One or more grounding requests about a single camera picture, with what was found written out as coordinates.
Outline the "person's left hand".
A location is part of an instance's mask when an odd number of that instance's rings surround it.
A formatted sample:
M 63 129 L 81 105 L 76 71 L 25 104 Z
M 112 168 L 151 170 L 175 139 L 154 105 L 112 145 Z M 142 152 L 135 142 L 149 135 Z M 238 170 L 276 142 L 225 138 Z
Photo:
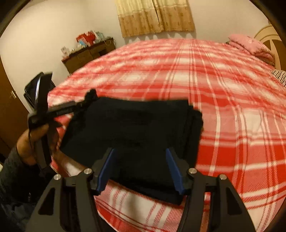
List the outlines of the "person's left hand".
M 57 151 L 59 133 L 57 128 L 60 128 L 62 124 L 57 121 L 52 121 L 49 124 L 45 124 L 34 130 L 27 129 L 18 139 L 16 149 L 18 151 L 20 159 L 27 165 L 33 166 L 36 164 L 36 151 L 35 143 L 40 141 L 44 135 L 48 135 L 50 138 L 49 149 L 51 153 Z

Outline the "left forearm grey sleeve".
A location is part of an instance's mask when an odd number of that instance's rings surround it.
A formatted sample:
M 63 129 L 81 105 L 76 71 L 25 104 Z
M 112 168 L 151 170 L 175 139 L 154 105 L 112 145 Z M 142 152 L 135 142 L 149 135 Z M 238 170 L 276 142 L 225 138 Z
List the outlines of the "left forearm grey sleeve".
M 14 147 L 1 170 L 1 223 L 8 229 L 25 231 L 45 188 L 46 180 L 38 167 L 25 164 Z

